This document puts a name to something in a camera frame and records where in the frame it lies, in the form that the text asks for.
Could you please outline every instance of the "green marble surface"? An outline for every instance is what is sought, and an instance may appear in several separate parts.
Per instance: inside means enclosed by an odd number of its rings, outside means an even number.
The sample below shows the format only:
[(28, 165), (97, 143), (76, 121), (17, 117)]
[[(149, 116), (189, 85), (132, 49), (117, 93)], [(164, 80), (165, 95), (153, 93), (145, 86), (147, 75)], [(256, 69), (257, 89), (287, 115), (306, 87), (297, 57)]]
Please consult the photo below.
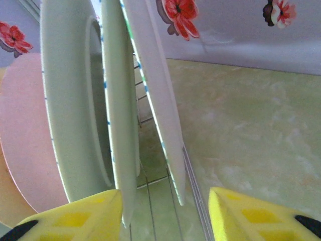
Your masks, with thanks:
[(204, 199), (224, 186), (321, 219), (321, 77), (168, 65)]

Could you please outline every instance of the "pink plate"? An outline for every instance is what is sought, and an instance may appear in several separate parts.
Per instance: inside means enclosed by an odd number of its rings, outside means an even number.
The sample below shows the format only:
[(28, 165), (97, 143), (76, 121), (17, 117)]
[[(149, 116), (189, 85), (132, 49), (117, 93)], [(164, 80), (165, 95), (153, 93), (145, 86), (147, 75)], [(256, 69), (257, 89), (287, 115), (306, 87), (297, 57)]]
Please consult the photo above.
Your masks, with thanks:
[(7, 68), (0, 91), (0, 137), (10, 174), (37, 212), (68, 203), (50, 138), (40, 54)]

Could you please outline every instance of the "flower decal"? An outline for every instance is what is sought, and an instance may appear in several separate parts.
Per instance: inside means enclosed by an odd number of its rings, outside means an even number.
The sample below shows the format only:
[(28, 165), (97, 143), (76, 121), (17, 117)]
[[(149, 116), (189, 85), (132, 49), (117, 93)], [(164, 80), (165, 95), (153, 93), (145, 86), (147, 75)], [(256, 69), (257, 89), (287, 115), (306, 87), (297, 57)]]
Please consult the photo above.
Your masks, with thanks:
[(287, 0), (268, 0), (263, 8), (263, 17), (268, 26), (276, 25), (283, 29), (296, 18), (295, 5), (289, 4)]
[(0, 21), (0, 47), (7, 52), (13, 52), (14, 57), (28, 53), (33, 48), (25, 41), (25, 35), (16, 25), (10, 26)]
[(170, 25), (167, 30), (170, 35), (181, 35), (187, 41), (190, 36), (200, 36), (192, 23), (198, 15), (194, 0), (156, 0), (156, 5), (162, 20)]

